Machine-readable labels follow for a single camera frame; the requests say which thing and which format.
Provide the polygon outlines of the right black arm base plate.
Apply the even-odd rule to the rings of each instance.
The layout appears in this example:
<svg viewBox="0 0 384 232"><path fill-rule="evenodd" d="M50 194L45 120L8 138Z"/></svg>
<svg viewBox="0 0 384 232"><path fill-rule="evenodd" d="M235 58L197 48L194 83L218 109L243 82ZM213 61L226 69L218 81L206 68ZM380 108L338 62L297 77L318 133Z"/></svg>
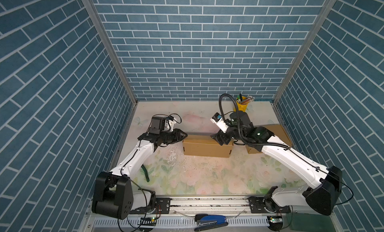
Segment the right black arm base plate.
<svg viewBox="0 0 384 232"><path fill-rule="evenodd" d="M252 214L277 214L277 213L290 213L291 208L289 206L279 207L272 199L265 199L264 197L251 196L246 199L249 203Z"/></svg>

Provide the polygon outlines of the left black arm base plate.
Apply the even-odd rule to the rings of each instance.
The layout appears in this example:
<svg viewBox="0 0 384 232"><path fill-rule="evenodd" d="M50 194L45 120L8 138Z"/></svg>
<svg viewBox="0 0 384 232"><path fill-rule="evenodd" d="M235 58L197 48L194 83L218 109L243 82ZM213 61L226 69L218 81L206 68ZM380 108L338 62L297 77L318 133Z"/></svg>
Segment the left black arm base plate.
<svg viewBox="0 0 384 232"><path fill-rule="evenodd" d="M149 200L147 207L139 207L131 210L130 214L154 214L157 209L161 214L169 214L170 211L170 198L152 198Z"/></svg>

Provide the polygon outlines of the cardboard box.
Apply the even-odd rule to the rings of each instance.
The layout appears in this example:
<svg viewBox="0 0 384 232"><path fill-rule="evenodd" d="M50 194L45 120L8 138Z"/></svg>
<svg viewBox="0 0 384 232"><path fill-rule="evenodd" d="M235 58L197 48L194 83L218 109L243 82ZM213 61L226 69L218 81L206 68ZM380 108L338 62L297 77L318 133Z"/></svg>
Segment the cardboard box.
<svg viewBox="0 0 384 232"><path fill-rule="evenodd" d="M288 134L286 133L286 130L283 128L281 125L262 125L262 127L268 129L272 133L274 133L275 136L279 137L285 144L288 146L292 146L293 143L290 140ZM246 146L248 154L261 154L262 152L259 151L258 149L251 148L249 146Z"/></svg>

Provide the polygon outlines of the cardboard sheet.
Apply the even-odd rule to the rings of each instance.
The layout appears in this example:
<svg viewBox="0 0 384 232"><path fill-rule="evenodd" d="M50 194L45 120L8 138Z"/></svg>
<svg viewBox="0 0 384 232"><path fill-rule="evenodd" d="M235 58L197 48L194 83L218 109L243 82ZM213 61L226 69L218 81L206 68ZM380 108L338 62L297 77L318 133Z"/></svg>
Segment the cardboard sheet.
<svg viewBox="0 0 384 232"><path fill-rule="evenodd" d="M183 140L184 155L199 157L229 158L233 149L233 142L220 145L207 135L188 135Z"/></svg>

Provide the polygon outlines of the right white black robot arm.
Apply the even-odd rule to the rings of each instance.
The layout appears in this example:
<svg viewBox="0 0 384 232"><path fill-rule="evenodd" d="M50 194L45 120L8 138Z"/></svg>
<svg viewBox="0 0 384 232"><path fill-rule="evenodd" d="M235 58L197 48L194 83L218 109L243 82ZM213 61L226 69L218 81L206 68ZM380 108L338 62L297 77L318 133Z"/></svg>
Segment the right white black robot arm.
<svg viewBox="0 0 384 232"><path fill-rule="evenodd" d="M274 213L284 207L304 206L324 216L332 213L342 193L343 173L339 168L327 168L300 154L266 127L255 127L243 111L232 112L229 119L217 112L211 122L220 129L211 137L221 146L231 140L241 141L280 162L306 183L290 189L271 187L263 198L267 211Z"/></svg>

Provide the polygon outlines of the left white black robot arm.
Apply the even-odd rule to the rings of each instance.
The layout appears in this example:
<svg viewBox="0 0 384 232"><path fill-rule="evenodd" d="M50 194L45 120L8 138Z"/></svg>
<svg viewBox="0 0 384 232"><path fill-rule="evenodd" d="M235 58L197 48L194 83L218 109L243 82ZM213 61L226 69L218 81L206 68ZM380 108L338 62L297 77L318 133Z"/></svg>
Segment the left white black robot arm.
<svg viewBox="0 0 384 232"><path fill-rule="evenodd" d="M139 170L146 171L144 162L157 150L182 142L187 134L174 127L182 122L176 114L156 114L150 126L138 137L133 150L109 172L101 172L96 178L92 212L124 220L131 212L148 213L156 207L156 193L139 189L134 192L132 178Z"/></svg>

